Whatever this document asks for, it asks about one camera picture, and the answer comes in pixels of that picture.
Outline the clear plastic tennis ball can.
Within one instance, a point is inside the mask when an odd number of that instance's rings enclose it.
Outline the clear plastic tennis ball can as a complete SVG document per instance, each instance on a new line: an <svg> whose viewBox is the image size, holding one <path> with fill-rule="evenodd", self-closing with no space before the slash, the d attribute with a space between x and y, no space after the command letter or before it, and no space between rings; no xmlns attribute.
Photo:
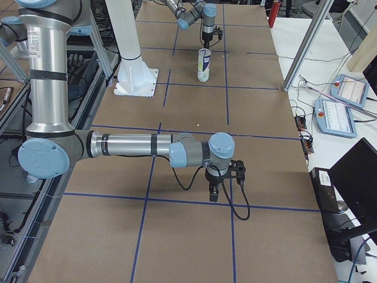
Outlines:
<svg viewBox="0 0 377 283"><path fill-rule="evenodd" d="M198 54L198 66L197 66L197 78L199 82L206 82L209 79L211 62L211 51L207 48L199 50Z"/></svg>

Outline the red fire extinguisher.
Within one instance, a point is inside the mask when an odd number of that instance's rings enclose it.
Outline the red fire extinguisher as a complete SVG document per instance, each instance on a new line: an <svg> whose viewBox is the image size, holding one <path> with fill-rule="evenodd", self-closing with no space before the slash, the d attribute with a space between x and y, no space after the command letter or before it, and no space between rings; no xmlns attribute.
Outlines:
<svg viewBox="0 0 377 283"><path fill-rule="evenodd" d="M279 0L274 0L272 3L272 7L270 10L269 18L268 18L268 23L269 23L269 28L273 28L275 24L276 17L279 13L279 9L281 6L281 2Z"/></svg>

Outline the orange terminal block lower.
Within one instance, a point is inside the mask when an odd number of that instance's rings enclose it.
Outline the orange terminal block lower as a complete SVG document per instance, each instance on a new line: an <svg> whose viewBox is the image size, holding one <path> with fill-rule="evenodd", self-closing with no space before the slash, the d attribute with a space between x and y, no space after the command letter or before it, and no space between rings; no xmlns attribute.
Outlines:
<svg viewBox="0 0 377 283"><path fill-rule="evenodd" d="M304 154L314 153L313 138L311 136L301 136L300 141L302 144Z"/></svg>

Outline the orange terminal block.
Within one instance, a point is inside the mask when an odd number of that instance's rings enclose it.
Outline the orange terminal block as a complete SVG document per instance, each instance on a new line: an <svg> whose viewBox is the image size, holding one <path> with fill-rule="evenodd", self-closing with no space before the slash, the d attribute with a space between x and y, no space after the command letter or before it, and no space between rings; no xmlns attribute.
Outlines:
<svg viewBox="0 0 377 283"><path fill-rule="evenodd" d="M302 144L304 154L314 153L313 138L311 136L301 136L300 141Z"/></svg>
<svg viewBox="0 0 377 283"><path fill-rule="evenodd" d="M294 119L298 131L307 129L305 116L295 116Z"/></svg>

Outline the orange terminal block upper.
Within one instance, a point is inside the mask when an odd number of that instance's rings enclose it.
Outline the orange terminal block upper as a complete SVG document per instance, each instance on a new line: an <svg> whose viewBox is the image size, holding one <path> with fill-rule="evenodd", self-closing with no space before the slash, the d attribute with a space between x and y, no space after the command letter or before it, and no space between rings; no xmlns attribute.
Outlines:
<svg viewBox="0 0 377 283"><path fill-rule="evenodd" d="M307 129L305 116L295 116L294 119L298 131Z"/></svg>

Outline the black computer box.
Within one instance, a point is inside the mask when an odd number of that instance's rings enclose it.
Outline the black computer box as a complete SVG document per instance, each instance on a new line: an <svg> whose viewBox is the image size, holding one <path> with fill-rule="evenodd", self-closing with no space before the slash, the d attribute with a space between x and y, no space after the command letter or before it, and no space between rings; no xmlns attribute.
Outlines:
<svg viewBox="0 0 377 283"><path fill-rule="evenodd" d="M349 207L343 200L337 200L334 185L328 174L328 169L314 167L310 178L315 192L316 201L322 213L340 214Z"/></svg>

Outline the near teach pendant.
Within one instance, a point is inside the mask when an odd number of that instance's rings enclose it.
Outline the near teach pendant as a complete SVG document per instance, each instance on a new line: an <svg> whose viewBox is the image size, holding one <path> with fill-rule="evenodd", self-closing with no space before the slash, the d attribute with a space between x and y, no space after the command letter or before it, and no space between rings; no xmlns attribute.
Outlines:
<svg viewBox="0 0 377 283"><path fill-rule="evenodd" d="M349 107L319 98L315 102L315 120L319 131L333 136L355 138L356 126Z"/></svg>

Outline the teach pendant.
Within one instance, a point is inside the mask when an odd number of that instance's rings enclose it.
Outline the teach pendant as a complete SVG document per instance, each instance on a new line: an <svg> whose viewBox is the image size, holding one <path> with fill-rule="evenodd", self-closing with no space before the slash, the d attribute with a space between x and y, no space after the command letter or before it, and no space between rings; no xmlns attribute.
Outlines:
<svg viewBox="0 0 377 283"><path fill-rule="evenodd" d="M345 74L335 78L330 88L330 94L343 102L362 109L365 106L369 91L369 83L365 79L357 79Z"/></svg>
<svg viewBox="0 0 377 283"><path fill-rule="evenodd" d="M349 107L319 98L315 102L315 120L319 131L333 136L355 138L356 126Z"/></svg>

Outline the black monitor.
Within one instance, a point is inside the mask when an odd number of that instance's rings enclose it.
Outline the black monitor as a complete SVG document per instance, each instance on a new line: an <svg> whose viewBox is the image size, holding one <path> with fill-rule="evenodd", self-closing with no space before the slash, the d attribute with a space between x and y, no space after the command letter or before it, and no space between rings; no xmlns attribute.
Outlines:
<svg viewBox="0 0 377 283"><path fill-rule="evenodd" d="M369 234L376 240L376 149L366 138L361 138L330 168L329 177L360 223L326 230L333 257L343 262L355 258L357 247L351 245L351 239Z"/></svg>

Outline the far teach pendant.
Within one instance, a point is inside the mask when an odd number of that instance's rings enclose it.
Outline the far teach pendant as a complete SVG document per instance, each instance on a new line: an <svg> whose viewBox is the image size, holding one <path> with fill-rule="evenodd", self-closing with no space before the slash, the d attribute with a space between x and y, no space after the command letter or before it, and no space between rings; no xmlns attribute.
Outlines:
<svg viewBox="0 0 377 283"><path fill-rule="evenodd" d="M365 106L369 91L369 83L365 79L357 79L345 74L335 78L330 88L330 94L343 102L362 109Z"/></svg>

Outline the wooden board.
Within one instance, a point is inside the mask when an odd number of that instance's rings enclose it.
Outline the wooden board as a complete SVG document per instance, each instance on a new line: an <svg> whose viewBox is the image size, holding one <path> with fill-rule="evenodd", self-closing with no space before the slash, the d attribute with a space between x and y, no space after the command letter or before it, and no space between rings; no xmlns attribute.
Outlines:
<svg viewBox="0 0 377 283"><path fill-rule="evenodd" d="M357 1L350 9L351 14L360 24L366 37L347 63L348 69L361 73L376 57L376 1Z"/></svg>

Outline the white pedestal column with base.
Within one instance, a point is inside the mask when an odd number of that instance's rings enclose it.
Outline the white pedestal column with base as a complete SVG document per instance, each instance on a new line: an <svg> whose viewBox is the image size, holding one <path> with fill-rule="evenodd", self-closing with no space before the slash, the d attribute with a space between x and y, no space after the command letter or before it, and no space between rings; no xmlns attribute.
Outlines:
<svg viewBox="0 0 377 283"><path fill-rule="evenodd" d="M158 69L144 62L131 1L106 1L121 63L114 94L117 96L152 97L156 89Z"/></svg>

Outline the aluminium frame post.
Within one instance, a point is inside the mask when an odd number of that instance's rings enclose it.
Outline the aluminium frame post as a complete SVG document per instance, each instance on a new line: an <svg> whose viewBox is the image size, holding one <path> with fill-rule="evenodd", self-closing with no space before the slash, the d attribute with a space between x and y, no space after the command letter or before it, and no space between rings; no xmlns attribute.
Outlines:
<svg viewBox="0 0 377 283"><path fill-rule="evenodd" d="M295 77L297 76L305 58L306 58L306 55L317 35L317 33L319 32L321 26L322 26L322 23L323 21L325 20L326 18L326 15L328 14L332 4L333 4L334 0L326 0L326 1L321 1L319 6L318 6L318 10L316 11L316 13L314 14L311 22L310 22L310 25L305 33L305 36L303 38L303 41L296 53L296 56L292 62L292 65L290 66L289 68L289 71L288 71L288 74L284 80L284 83L283 83L283 86L282 86L282 90L284 92L288 92L289 91L289 88L291 87L291 85L293 84L293 80L295 79Z"/></svg>

